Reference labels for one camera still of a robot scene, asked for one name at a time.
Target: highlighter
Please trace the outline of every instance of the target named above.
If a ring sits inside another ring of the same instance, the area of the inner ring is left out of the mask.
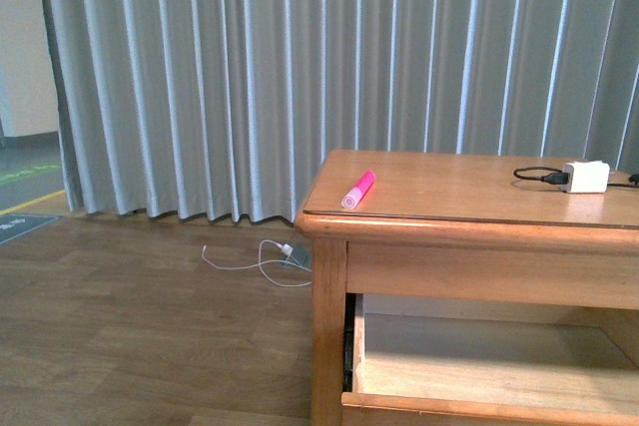
[[[366,192],[370,189],[372,184],[375,183],[375,173],[371,170],[361,176],[355,186],[350,189],[350,192],[341,201],[341,206],[345,209],[352,210],[361,201]]]

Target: wooden floor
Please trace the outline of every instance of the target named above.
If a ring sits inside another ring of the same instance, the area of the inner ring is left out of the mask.
[[[249,264],[263,238],[304,241],[281,227],[65,217],[1,245],[0,424],[310,424],[310,288],[200,258],[208,244],[220,264]]]

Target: table leg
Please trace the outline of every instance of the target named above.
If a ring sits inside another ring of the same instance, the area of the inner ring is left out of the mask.
[[[313,245],[313,426],[341,424],[346,242]]]

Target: white charger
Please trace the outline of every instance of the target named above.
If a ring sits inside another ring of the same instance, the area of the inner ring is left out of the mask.
[[[601,162],[570,162],[563,166],[568,183],[561,189],[568,194],[603,194],[608,187],[610,166]]]

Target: gray curtain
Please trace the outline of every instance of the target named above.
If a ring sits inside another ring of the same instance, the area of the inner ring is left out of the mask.
[[[335,148],[639,170],[639,0],[46,0],[45,10],[70,201],[89,213],[292,219]]]

